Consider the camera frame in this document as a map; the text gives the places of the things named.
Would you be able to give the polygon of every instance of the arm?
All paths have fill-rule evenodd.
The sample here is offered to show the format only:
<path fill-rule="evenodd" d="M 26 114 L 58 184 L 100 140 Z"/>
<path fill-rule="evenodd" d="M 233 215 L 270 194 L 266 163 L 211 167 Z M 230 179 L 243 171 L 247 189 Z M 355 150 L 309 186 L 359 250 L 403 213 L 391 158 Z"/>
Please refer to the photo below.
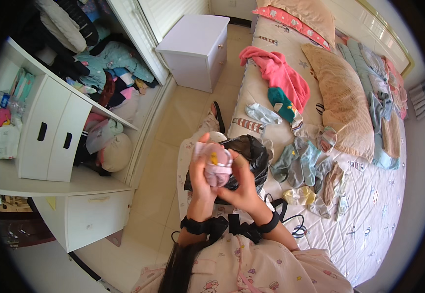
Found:
<path fill-rule="evenodd" d="M 201 143 L 207 143 L 209 133 L 205 133 L 198 139 Z M 188 219 L 193 219 L 197 222 L 204 222 L 210 219 L 213 215 L 214 201 L 217 196 L 217 189 L 212 188 L 204 177 L 204 168 L 206 167 L 206 158 L 200 157 L 198 160 L 190 162 L 190 180 L 193 188 L 191 202 L 186 212 Z M 195 235 L 189 233 L 185 228 L 178 235 L 178 244 L 185 247 L 190 244 L 198 243 L 206 240 L 207 235 Z"/>
<path fill-rule="evenodd" d="M 239 188 L 236 191 L 219 188 L 218 196 L 250 214 L 257 226 L 268 224 L 273 218 L 273 212 L 256 194 L 255 177 L 248 161 L 237 152 L 229 151 L 234 159 L 232 172 L 239 182 Z M 299 250 L 296 239 L 281 222 L 271 232 L 263 234 L 263 238 L 279 242 L 290 251 Z"/>

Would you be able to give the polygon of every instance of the wrist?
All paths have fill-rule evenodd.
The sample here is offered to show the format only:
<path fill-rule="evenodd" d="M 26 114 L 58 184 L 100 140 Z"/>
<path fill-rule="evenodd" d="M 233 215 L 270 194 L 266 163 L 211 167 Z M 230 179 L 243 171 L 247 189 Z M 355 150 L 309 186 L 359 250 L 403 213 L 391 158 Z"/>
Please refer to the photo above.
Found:
<path fill-rule="evenodd" d="M 214 201 L 193 198 L 188 206 L 186 217 L 197 222 L 204 222 L 213 216 Z"/>
<path fill-rule="evenodd" d="M 273 219 L 273 212 L 261 199 L 256 203 L 256 208 L 250 211 L 249 214 L 257 226 L 266 225 Z"/>

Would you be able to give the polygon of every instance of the bed headboard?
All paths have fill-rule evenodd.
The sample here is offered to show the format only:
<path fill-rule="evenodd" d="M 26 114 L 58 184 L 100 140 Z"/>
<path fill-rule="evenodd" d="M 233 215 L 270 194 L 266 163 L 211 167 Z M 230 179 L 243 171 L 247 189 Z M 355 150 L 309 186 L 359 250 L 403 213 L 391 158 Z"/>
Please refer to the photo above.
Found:
<path fill-rule="evenodd" d="M 406 77 L 415 63 L 392 27 L 366 0 L 321 0 L 333 13 L 335 27 L 365 44 L 376 54 L 387 56 Z"/>

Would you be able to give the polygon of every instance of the white nightstand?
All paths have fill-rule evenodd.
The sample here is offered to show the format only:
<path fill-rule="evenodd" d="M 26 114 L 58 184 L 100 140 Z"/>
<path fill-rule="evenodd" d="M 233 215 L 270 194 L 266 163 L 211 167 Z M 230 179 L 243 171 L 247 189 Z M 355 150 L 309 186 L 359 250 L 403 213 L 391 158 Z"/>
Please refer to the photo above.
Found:
<path fill-rule="evenodd" d="M 212 93 L 227 61 L 228 17 L 185 15 L 157 46 L 178 85 Z"/>

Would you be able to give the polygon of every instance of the closet shelf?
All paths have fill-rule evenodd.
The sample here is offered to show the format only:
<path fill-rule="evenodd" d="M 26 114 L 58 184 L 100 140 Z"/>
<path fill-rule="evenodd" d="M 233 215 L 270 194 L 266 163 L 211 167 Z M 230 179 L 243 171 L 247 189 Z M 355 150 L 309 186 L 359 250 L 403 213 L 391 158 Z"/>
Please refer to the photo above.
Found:
<path fill-rule="evenodd" d="M 0 160 L 0 194 L 10 196 L 81 196 L 131 190 L 114 177 L 102 177 L 91 169 L 73 167 L 71 182 L 17 177 L 15 160 Z"/>
<path fill-rule="evenodd" d="M 81 99 L 85 100 L 87 103 L 90 103 L 92 105 L 92 112 L 97 113 L 97 114 L 100 114 L 100 115 L 102 115 L 104 117 L 108 117 L 108 118 L 112 118 L 114 120 L 117 120 L 121 124 L 123 124 L 123 126 L 126 126 L 126 127 L 131 128 L 131 129 L 134 129 L 134 130 L 139 131 L 139 128 L 138 127 L 136 127 L 133 124 L 127 122 L 126 120 L 122 119 L 118 115 L 112 113 L 110 110 L 105 109 L 104 107 L 102 107 L 102 105 L 100 105 L 99 103 L 95 102 L 91 98 L 85 96 L 83 93 L 81 93 L 80 91 L 78 91 L 75 88 L 73 88 L 67 82 L 63 81 L 61 78 L 59 78 L 59 76 L 57 76 L 56 74 L 54 74 L 51 70 L 49 70 L 48 68 L 46 68 L 45 66 L 43 66 L 43 64 L 41 64 L 35 58 L 33 58 L 30 54 L 28 54 L 27 51 L 25 51 L 24 49 L 22 49 L 22 47 L 19 44 L 17 44 L 16 41 L 14 41 L 12 38 L 9 37 L 7 39 L 7 43 L 15 50 L 15 53 L 16 53 L 15 55 L 13 55 L 11 57 L 18 58 L 18 59 L 22 59 L 22 57 L 23 57 L 23 58 L 27 59 L 28 62 L 30 62 L 33 66 L 35 66 L 39 71 L 41 71 L 44 74 L 47 74 L 48 76 L 50 76 L 51 78 L 55 79 L 56 81 L 59 81 L 64 87 L 66 87 L 72 93 L 74 93 L 75 95 L 79 96 Z"/>

